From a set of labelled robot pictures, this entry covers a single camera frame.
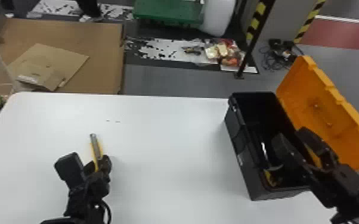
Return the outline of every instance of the black cable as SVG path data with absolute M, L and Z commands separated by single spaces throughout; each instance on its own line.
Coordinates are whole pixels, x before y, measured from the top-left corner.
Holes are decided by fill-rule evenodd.
M 269 46 L 259 48 L 259 53 L 263 54 L 262 67 L 265 70 L 276 71 L 281 69 L 290 69 L 290 64 L 286 64 L 284 60 L 275 57 L 275 52 Z
M 107 210 L 107 223 L 106 224 L 110 224 L 112 222 L 112 211 L 110 210 L 109 205 L 101 200 L 100 204 Z

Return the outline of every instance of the cardboard sheet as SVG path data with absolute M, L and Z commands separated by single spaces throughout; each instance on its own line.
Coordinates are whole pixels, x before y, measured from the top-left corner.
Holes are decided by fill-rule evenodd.
M 123 36 L 122 24 L 8 18 L 0 27 L 0 55 L 10 64 L 36 43 L 87 55 L 85 64 L 56 91 L 116 94 L 122 81 Z
M 8 65 L 8 69 L 10 73 L 17 78 L 21 75 L 22 64 L 25 62 L 31 61 L 32 64 L 43 64 L 44 67 L 48 65 L 64 77 L 63 83 L 60 85 L 60 87 L 62 87 L 74 76 L 88 58 L 86 55 L 36 43 Z M 31 87 L 22 85 L 21 83 L 20 85 L 22 88 L 28 88 L 27 90 L 31 89 Z

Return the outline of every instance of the black pole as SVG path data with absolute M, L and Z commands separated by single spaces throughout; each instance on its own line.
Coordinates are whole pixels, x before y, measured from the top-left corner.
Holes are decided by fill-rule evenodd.
M 243 70 L 246 67 L 246 63 L 249 60 L 249 58 L 252 56 L 252 51 L 255 48 L 255 45 L 259 39 L 260 33 L 263 30 L 264 24 L 267 21 L 268 15 L 270 14 L 271 9 L 273 8 L 274 3 L 276 2 L 276 0 L 260 0 L 261 3 L 263 3 L 265 5 L 265 10 L 263 15 L 261 15 L 261 19 L 259 21 L 259 25 L 257 30 L 255 31 L 255 33 L 253 34 L 253 38 L 252 41 L 250 42 L 250 45 L 247 48 L 247 51 L 245 53 L 245 56 L 243 57 L 241 66 L 239 67 L 238 71 L 234 74 L 234 77 L 236 79 L 243 79 Z

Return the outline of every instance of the yellow and black striped pole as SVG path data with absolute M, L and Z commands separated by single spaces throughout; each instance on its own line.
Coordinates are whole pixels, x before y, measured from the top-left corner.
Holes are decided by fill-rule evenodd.
M 316 2 L 315 7 L 309 13 L 308 18 L 306 19 L 304 25 L 301 27 L 301 29 L 298 32 L 298 35 L 296 35 L 296 38 L 293 40 L 294 43 L 299 43 L 302 40 L 302 37 L 309 29 L 310 24 L 313 22 L 314 17 L 317 16 L 317 14 L 320 12 L 325 2 L 326 0 L 318 0 Z
M 260 33 L 264 27 L 264 24 L 267 21 L 268 15 L 273 8 L 274 3 L 276 0 L 260 0 L 255 13 L 253 14 L 252 22 L 247 29 L 246 32 L 246 39 L 251 40 L 250 45 L 247 47 L 247 51 L 245 56 L 243 57 L 241 66 L 239 67 L 237 73 L 235 73 L 234 77 L 236 79 L 243 79 L 243 70 L 246 67 L 246 63 L 249 58 L 252 56 L 252 51 L 255 48 L 255 45 L 259 39 Z

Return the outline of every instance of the orange toolbox lid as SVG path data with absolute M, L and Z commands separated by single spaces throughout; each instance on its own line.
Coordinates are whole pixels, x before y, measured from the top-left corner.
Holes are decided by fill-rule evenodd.
M 339 161 L 359 170 L 359 112 L 309 56 L 300 56 L 281 82 L 277 98 L 295 129 L 309 128 Z

